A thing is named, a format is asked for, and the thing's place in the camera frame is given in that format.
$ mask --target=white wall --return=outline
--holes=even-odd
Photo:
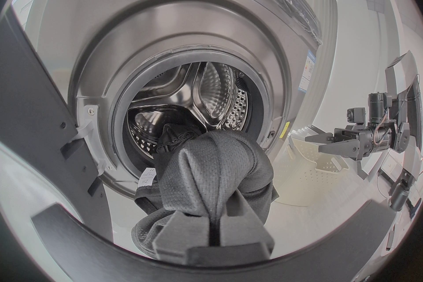
[[[329,84],[314,120],[324,131],[346,126],[346,110],[367,107],[367,95],[380,87],[383,14],[369,11],[366,0],[337,0],[338,40]]]
[[[420,76],[423,75],[423,39],[411,28],[404,25],[404,37],[406,49],[409,49],[416,59],[417,69]]]

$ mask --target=wire cable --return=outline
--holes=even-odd
[[[379,177],[380,177],[380,174],[378,174],[378,176],[377,176],[377,179],[376,179],[376,186],[377,186],[377,189],[378,189],[378,191],[379,191],[379,193],[385,198],[385,199],[387,199],[387,197],[384,195],[384,194],[382,194],[382,192],[380,191],[380,189],[379,189]]]
[[[384,137],[385,137],[385,135],[383,135],[383,137],[380,139],[380,141],[376,142],[376,133],[379,130],[379,127],[383,124],[383,122],[385,122],[387,117],[388,117],[388,109],[385,109],[385,114],[383,115],[382,121],[377,125],[376,129],[373,132],[373,143],[376,146],[379,146],[381,144],[381,142],[383,141]]]

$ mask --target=robotic arm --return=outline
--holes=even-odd
[[[333,134],[309,136],[305,141],[322,143],[319,152],[349,157],[359,167],[363,157],[375,152],[386,149],[405,152],[403,172],[390,191],[391,207],[401,209],[421,167],[422,106],[413,54],[408,51],[394,60],[385,75],[388,91],[368,96],[367,126],[365,108],[350,108],[347,121],[354,125],[335,128]]]

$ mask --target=washing machine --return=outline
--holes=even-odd
[[[395,215],[372,200],[320,241],[253,265],[180,266],[114,243],[106,192],[133,203],[165,124],[243,131],[268,155],[287,146],[324,41],[306,0],[34,5],[26,33],[2,10],[1,142],[66,201],[31,221],[71,280],[350,281],[373,255]]]

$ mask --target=metal bracket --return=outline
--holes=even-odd
[[[78,134],[72,139],[84,138],[94,161],[97,164],[98,175],[106,170],[116,170],[115,165],[104,152],[98,128],[98,106],[86,105],[83,112],[83,125],[77,127]]]
[[[88,136],[88,134],[90,133],[90,131],[92,131],[94,129],[93,127],[93,122],[91,120],[89,120],[88,122],[86,122],[85,125],[81,126],[81,127],[77,127],[77,132],[78,134],[75,135],[72,139],[72,141],[75,140],[79,140],[79,139],[83,139],[86,136]]]

